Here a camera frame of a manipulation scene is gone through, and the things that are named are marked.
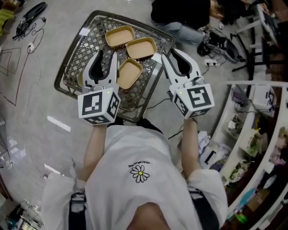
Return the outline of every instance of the black pants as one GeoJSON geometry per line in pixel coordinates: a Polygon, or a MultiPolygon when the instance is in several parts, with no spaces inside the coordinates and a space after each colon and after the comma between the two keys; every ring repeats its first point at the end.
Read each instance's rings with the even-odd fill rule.
{"type": "MultiPolygon", "coordinates": [[[[148,129],[152,129],[152,130],[156,130],[156,131],[162,133],[160,129],[158,129],[157,127],[155,127],[154,125],[152,125],[152,124],[150,123],[150,121],[148,121],[146,118],[141,118],[136,124],[137,124],[137,126],[141,126],[141,127],[143,127],[143,128],[148,128],[148,129]]],[[[114,122],[114,123],[110,123],[110,124],[108,125],[108,127],[110,127],[110,126],[112,126],[112,125],[124,125],[124,124],[123,124],[123,119],[120,118],[120,117],[116,117],[115,122],[114,122]]]]}

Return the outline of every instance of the person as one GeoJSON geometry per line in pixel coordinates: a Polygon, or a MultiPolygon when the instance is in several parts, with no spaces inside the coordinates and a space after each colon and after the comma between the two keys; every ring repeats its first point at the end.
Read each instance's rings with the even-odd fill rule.
{"type": "Polygon", "coordinates": [[[213,222],[209,210],[217,222],[208,229],[219,229],[227,197],[219,173],[198,163],[197,135],[196,120],[184,120],[182,175],[172,163],[168,140],[147,119],[137,126],[125,126],[120,118],[108,128],[94,126],[76,183],[56,173],[47,179],[41,204],[45,229],[71,229],[69,202],[75,187],[86,195],[85,227],[78,229],[204,229],[195,208],[199,194],[207,202],[201,215],[206,224],[213,222]]]}
{"type": "Polygon", "coordinates": [[[210,0],[155,0],[152,24],[178,42],[198,45],[203,40],[198,29],[209,23],[210,6],[210,0]]]}

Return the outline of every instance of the black shirt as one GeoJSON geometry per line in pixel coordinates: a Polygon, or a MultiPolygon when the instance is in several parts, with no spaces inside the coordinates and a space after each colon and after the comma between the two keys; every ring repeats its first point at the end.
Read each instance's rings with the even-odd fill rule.
{"type": "Polygon", "coordinates": [[[209,23],[210,0],[155,0],[151,18],[156,23],[180,22],[194,29],[209,23]]]}

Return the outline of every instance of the sleeve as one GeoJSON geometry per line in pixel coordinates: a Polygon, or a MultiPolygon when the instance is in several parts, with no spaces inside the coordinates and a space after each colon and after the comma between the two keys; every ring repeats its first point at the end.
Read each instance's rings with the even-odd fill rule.
{"type": "Polygon", "coordinates": [[[228,203],[226,192],[216,170],[197,169],[187,180],[188,189],[198,189],[203,192],[222,226],[227,217],[228,203]]]}
{"type": "MultiPolygon", "coordinates": [[[[85,182],[77,180],[78,188],[85,182]]],[[[51,173],[42,195],[41,214],[45,229],[68,229],[69,202],[73,194],[74,179],[51,173]]]]}

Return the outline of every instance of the gray floor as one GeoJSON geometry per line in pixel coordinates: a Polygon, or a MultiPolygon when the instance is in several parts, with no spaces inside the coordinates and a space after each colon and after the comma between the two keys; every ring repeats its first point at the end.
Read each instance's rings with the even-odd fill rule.
{"type": "MultiPolygon", "coordinates": [[[[50,0],[47,9],[42,14],[47,19],[44,27],[45,35],[36,51],[40,61],[41,78],[34,93],[30,95],[25,117],[28,98],[26,89],[31,92],[39,77],[35,54],[28,57],[19,85],[16,106],[7,102],[4,96],[15,103],[18,82],[27,55],[27,46],[31,40],[31,36],[28,36],[19,42],[13,41],[12,36],[14,36],[14,31],[22,15],[40,2],[40,0],[29,0],[23,11],[16,15],[17,18],[11,28],[11,34],[1,38],[4,49],[21,47],[22,50],[16,74],[5,76],[0,73],[0,111],[6,120],[6,125],[0,127],[0,133],[13,162],[12,167],[8,168],[5,165],[5,163],[9,164],[8,155],[4,154],[5,161],[1,160],[1,163],[5,166],[0,169],[0,173],[10,194],[16,201],[22,202],[26,199],[30,204],[37,206],[41,205],[41,195],[45,186],[42,177],[43,174],[48,173],[44,164],[64,174],[68,174],[72,162],[71,158],[75,160],[78,167],[81,167],[86,144],[92,130],[86,121],[78,119],[76,100],[57,92],[53,86],[64,55],[80,26],[91,11],[97,9],[121,14],[151,25],[150,0],[50,0]],[[54,117],[70,126],[71,131],[67,132],[49,122],[47,116],[54,117]],[[23,122],[18,125],[16,120],[21,121],[22,119],[23,122]]],[[[246,19],[242,18],[235,25],[227,26],[223,32],[229,35],[240,27],[239,24],[241,26],[247,24],[246,19]]],[[[217,28],[218,20],[212,18],[211,25],[217,28]]],[[[247,34],[244,33],[242,38],[247,44],[249,43],[250,39],[247,34]]],[[[181,49],[198,62],[202,73],[206,71],[207,67],[203,64],[205,58],[197,55],[195,47],[182,45],[181,49]]],[[[14,50],[11,57],[13,64],[9,66],[12,71],[15,70],[18,56],[18,50],[14,50]]],[[[5,66],[4,62],[3,58],[0,65],[5,66]]],[[[241,66],[241,63],[234,65],[226,62],[218,68],[211,67],[205,74],[206,82],[211,84],[216,106],[205,116],[199,117],[200,130],[206,130],[210,133],[213,129],[226,97],[227,87],[224,82],[226,80],[247,79],[246,70],[231,73],[231,69],[238,66],[241,66]]],[[[167,97],[168,86],[169,83],[163,74],[149,106],[155,105],[167,97]]],[[[183,123],[178,110],[169,101],[148,110],[146,117],[159,127],[166,137],[176,133],[183,123]]],[[[173,150],[176,150],[179,138],[171,139],[173,150]]]]}

